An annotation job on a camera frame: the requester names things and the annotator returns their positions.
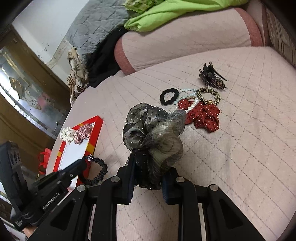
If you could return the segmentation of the white cherry print scrunchie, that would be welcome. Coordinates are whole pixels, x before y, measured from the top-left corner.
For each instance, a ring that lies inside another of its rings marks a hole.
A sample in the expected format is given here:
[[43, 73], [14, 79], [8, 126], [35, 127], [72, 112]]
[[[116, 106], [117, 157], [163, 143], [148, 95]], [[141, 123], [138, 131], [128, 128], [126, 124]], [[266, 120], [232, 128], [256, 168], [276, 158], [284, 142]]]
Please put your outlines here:
[[59, 133], [60, 139], [66, 142], [67, 144], [71, 143], [74, 140], [75, 136], [76, 130], [70, 127], [63, 128]]

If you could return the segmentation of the red plaid scrunchie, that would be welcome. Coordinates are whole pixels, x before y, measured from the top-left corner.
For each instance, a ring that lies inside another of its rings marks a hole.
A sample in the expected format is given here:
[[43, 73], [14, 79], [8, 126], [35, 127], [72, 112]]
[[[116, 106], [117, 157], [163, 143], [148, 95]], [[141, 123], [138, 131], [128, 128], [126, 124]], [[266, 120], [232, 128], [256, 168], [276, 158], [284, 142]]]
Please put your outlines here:
[[76, 131], [76, 135], [74, 138], [74, 143], [79, 145], [84, 140], [87, 140], [90, 138], [92, 132], [92, 126], [90, 124], [85, 124], [83, 126], [80, 126], [79, 129]]

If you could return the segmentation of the grey organza scrunchie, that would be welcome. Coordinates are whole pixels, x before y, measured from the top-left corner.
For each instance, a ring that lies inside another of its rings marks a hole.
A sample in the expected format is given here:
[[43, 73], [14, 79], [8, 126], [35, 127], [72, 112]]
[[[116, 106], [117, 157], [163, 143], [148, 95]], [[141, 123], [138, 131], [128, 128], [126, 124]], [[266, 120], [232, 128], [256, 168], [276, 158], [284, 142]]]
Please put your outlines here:
[[131, 108], [123, 127], [123, 142], [135, 159], [135, 185], [148, 190], [161, 189], [161, 179], [184, 154], [180, 135], [187, 113], [171, 113], [140, 103]]

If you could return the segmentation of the red polka dot scrunchie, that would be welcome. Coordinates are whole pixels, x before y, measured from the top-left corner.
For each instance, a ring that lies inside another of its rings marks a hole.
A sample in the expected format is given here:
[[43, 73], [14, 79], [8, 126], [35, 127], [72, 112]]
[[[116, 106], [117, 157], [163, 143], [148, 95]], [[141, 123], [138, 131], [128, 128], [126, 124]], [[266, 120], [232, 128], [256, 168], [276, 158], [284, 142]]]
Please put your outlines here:
[[195, 128], [204, 128], [209, 133], [219, 129], [220, 109], [215, 104], [203, 104], [199, 102], [195, 107], [187, 112], [185, 125], [191, 123]]

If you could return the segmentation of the dark claw hair clip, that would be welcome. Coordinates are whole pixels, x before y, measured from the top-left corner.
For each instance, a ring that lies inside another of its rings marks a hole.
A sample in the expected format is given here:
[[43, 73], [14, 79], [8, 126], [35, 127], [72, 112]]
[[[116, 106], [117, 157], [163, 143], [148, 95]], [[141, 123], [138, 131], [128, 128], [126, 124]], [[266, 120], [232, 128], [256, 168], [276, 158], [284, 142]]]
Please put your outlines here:
[[215, 70], [212, 62], [209, 62], [209, 65], [205, 63], [203, 69], [199, 69], [199, 72], [199, 78], [204, 82], [206, 87], [222, 90], [227, 89], [224, 83], [227, 80]]

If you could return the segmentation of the red gift bag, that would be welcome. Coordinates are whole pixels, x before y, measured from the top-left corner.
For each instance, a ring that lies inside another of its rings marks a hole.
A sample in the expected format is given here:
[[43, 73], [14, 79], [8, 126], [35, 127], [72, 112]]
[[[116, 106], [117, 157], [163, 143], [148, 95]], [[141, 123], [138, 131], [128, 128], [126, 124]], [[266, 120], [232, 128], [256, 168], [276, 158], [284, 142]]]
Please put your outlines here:
[[40, 175], [45, 175], [52, 150], [45, 148], [44, 151], [38, 154], [39, 166], [38, 171]]

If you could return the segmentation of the red white tray box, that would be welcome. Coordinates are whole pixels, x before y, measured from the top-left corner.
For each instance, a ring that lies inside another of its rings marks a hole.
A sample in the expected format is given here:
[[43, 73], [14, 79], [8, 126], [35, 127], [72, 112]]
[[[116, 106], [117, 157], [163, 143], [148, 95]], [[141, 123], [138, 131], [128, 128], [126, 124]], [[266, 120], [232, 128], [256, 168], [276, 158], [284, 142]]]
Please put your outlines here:
[[97, 115], [74, 126], [73, 129], [77, 131], [85, 124], [89, 124], [92, 127], [90, 137], [83, 140], [81, 144], [75, 144], [73, 141], [70, 144], [67, 144], [65, 141], [62, 141], [53, 168], [54, 172], [68, 167], [85, 155], [88, 156], [89, 154], [94, 154], [99, 133], [103, 125], [103, 119]]

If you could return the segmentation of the wooden glass door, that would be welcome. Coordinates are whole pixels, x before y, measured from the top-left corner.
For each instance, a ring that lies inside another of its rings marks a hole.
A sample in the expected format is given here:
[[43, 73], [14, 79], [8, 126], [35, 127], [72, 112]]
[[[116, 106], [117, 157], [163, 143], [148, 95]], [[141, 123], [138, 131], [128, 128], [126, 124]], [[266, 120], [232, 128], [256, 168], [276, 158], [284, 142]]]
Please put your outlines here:
[[1, 34], [1, 143], [18, 144], [25, 170], [52, 149], [69, 113], [69, 88], [33, 53], [13, 26]]

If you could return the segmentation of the brown patterned scarf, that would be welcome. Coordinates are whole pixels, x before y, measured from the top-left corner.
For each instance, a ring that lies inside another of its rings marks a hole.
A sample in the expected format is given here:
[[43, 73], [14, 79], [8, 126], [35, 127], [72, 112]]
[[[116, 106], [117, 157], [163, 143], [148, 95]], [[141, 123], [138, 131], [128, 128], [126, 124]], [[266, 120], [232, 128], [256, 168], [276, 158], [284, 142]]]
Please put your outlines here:
[[70, 104], [73, 106], [77, 97], [89, 86], [88, 71], [75, 46], [68, 51], [67, 60], [71, 69], [67, 84], [70, 88]]

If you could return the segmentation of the black clothing pile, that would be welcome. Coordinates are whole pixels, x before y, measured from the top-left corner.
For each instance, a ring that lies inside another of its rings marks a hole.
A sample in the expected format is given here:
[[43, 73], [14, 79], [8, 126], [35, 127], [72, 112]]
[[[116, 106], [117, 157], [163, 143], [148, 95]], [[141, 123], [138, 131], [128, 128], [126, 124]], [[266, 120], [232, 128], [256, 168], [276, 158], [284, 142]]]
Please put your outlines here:
[[120, 67], [114, 57], [114, 49], [118, 40], [128, 30], [124, 26], [114, 29], [90, 55], [86, 63], [89, 85], [97, 87], [106, 78], [116, 74]]

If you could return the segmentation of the grey quilted blanket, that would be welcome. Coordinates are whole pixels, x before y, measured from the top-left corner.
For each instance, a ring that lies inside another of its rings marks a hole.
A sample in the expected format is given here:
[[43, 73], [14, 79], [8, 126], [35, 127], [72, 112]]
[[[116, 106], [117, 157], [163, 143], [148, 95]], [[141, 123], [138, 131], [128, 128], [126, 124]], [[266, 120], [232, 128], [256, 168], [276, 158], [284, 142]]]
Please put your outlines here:
[[77, 47], [84, 63], [113, 30], [123, 26], [135, 14], [124, 3], [119, 0], [90, 0], [78, 13], [65, 38]]

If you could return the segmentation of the green blanket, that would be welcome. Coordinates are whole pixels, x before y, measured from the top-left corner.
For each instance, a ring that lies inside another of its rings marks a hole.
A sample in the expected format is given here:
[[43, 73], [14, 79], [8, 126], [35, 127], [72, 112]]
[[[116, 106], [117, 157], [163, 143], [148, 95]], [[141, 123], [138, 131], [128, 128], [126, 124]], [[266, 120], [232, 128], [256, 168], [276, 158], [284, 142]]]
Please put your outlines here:
[[248, 1], [126, 1], [123, 5], [134, 15], [124, 27], [130, 31], [150, 32], [186, 13], [219, 11], [246, 3]]

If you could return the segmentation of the pink quilted bolster pillow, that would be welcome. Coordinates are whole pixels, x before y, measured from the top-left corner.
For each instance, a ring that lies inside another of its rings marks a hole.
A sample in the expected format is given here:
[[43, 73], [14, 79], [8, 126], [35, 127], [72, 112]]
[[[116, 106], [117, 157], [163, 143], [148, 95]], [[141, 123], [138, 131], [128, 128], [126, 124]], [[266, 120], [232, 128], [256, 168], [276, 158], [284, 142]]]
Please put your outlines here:
[[116, 43], [114, 57], [125, 75], [211, 50], [261, 47], [264, 41], [252, 16], [242, 8], [185, 14], [147, 33], [129, 31]]

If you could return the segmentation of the striped floral cushion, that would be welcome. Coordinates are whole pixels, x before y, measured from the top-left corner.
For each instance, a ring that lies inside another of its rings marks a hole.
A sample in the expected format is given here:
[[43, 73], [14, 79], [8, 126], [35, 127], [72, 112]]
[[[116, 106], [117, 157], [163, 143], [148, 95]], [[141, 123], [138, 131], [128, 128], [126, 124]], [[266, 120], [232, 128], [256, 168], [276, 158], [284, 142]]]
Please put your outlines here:
[[266, 10], [268, 32], [274, 49], [295, 68], [295, 45], [280, 21]]

